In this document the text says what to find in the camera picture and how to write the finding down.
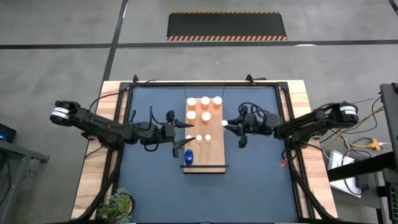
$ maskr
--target floor mat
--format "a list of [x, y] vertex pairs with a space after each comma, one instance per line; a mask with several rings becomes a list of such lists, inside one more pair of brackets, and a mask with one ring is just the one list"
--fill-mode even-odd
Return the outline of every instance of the floor mat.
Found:
[[287, 40], [279, 12], [171, 12], [169, 41]]

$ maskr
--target gray floor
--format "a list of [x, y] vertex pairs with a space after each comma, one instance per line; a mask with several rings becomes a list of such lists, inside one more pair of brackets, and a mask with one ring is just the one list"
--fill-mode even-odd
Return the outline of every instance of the gray floor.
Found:
[[[0, 44], [110, 43], [120, 5], [121, 0], [0, 0]], [[398, 39], [398, 17], [387, 0], [131, 0], [119, 42], [164, 42], [172, 11], [280, 11], [289, 40]], [[18, 130], [17, 144], [51, 154], [47, 165], [32, 163], [38, 175], [26, 179], [14, 223], [68, 220], [87, 142], [81, 131], [52, 124], [49, 114], [56, 100], [89, 106], [98, 96], [108, 52], [0, 50], [0, 123]], [[376, 96], [379, 84], [398, 82], [397, 58], [396, 45], [119, 49], [110, 80], [133, 75], [141, 80], [232, 80], [248, 73], [301, 79], [315, 108]], [[361, 116], [370, 113], [369, 103], [359, 108]], [[388, 142], [383, 113], [377, 120], [376, 130], [350, 140]], [[372, 126], [368, 121], [362, 128]], [[350, 197], [336, 199], [340, 218], [376, 223], [374, 210], [343, 203]]]

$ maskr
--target green plant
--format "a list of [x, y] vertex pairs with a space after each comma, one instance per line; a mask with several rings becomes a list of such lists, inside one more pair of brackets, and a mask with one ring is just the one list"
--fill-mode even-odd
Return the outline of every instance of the green plant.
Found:
[[120, 188], [116, 190], [116, 193], [109, 200], [101, 204], [97, 216], [106, 217], [106, 221], [110, 223], [126, 224], [130, 219], [131, 208], [130, 193], [126, 189]]

